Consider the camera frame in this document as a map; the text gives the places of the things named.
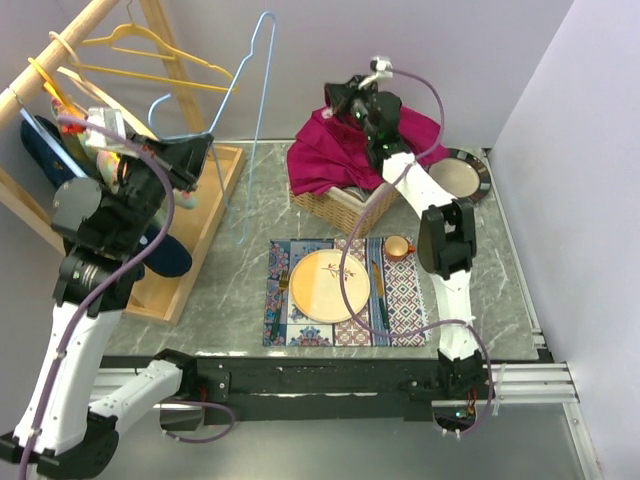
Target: fork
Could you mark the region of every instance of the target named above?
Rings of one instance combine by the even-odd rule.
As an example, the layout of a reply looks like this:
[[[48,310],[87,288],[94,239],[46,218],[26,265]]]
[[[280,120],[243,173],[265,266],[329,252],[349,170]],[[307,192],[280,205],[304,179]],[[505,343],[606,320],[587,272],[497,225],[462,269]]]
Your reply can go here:
[[[282,297],[284,297],[284,291],[289,287],[289,272],[285,270],[280,274],[280,280],[278,281],[278,290],[280,290],[280,298],[278,299],[278,307],[276,308],[276,316],[271,324],[271,341],[275,341],[278,338],[278,330],[280,330],[280,316],[282,315]]]

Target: knife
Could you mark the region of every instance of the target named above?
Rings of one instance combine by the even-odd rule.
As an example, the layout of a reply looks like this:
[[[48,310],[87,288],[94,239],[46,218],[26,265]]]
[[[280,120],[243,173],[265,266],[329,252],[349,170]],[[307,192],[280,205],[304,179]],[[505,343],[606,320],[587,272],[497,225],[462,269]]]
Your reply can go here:
[[[380,316],[382,317],[382,325],[387,330],[387,332],[391,332],[391,326],[389,325],[389,313],[387,312],[387,307],[384,306],[384,286],[382,285],[382,276],[380,275],[380,269],[378,268],[378,264],[376,262],[371,262],[373,264],[373,276],[376,279],[376,287],[378,288],[378,305],[380,305]]]

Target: fork handle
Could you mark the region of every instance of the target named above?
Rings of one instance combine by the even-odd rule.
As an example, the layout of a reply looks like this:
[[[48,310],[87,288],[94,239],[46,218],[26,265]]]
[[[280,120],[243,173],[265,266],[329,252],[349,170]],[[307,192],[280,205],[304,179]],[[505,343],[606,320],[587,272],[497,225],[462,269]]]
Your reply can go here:
[[[278,338],[278,330],[280,330],[280,316],[282,315],[282,297],[284,292],[280,292],[280,298],[278,299],[278,307],[276,308],[276,316],[273,318],[271,324],[271,341],[274,342]]]

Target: plate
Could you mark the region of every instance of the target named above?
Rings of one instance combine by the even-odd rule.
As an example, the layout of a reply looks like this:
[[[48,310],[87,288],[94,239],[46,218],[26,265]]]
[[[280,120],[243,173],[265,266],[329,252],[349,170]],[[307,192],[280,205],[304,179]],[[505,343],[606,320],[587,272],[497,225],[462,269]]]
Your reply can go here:
[[[317,250],[304,257],[293,269],[289,295],[303,314],[322,323],[339,323],[351,315],[340,292],[341,250]],[[347,255],[344,264],[347,298],[355,312],[369,300],[371,283],[364,265]]]
[[[449,149],[449,155],[429,168],[429,175],[438,185],[457,198],[480,201],[491,190],[489,169],[475,155]]]

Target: magenta cloth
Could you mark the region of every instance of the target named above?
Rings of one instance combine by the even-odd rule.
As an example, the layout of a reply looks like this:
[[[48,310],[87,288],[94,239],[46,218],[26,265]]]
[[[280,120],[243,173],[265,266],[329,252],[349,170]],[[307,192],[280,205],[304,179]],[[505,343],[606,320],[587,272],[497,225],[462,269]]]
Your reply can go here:
[[[367,162],[366,135],[334,117],[325,119],[325,110],[311,114],[287,153],[291,191],[294,195],[322,195],[331,187],[354,185],[375,190],[383,180]],[[402,107],[399,131],[411,151],[419,154],[433,145],[440,126],[415,110]],[[446,155],[447,149],[440,145],[421,158],[420,164],[432,165]]]

